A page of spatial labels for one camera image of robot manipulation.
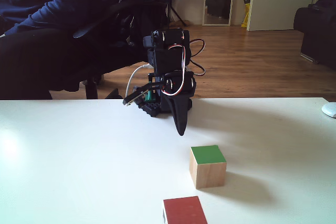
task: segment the red cube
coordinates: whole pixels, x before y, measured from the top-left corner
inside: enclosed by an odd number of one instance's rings
[[[207,224],[198,196],[163,201],[164,224]]]

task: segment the black sofa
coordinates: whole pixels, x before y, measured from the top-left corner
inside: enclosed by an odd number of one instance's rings
[[[231,0],[205,0],[207,13],[216,17],[230,18]]]
[[[336,0],[297,10],[294,29],[304,33],[301,55],[336,70]]]

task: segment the white mouse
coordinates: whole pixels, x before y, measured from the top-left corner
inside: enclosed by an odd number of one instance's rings
[[[331,116],[332,118],[336,118],[336,102],[329,102],[322,107],[322,111]]]

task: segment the wooden block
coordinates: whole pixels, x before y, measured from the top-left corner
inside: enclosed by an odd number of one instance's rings
[[[196,189],[224,186],[226,160],[218,145],[191,147],[189,171]]]
[[[163,201],[164,224],[207,224],[200,199],[195,197]]]

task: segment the white cable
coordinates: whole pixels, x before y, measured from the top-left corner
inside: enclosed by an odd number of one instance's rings
[[[182,52],[182,83],[181,83],[180,88],[175,93],[173,93],[173,94],[169,94],[169,93],[165,92],[164,90],[161,90],[162,93],[164,93],[165,95],[168,95],[170,97],[179,94],[180,91],[183,89],[184,75],[185,75],[185,47],[182,46],[182,45],[172,45],[172,46],[170,46],[168,48],[168,50],[171,49],[171,48],[173,48],[173,47],[183,47],[183,52]]]
[[[153,68],[153,67],[150,64],[146,64],[146,65],[142,65],[142,66],[138,67],[137,69],[135,69],[135,71],[133,72],[133,74],[130,77],[130,80],[128,81],[125,97],[128,96],[128,91],[130,89],[131,81],[132,81],[134,75],[136,74],[136,72],[138,72],[142,68]]]

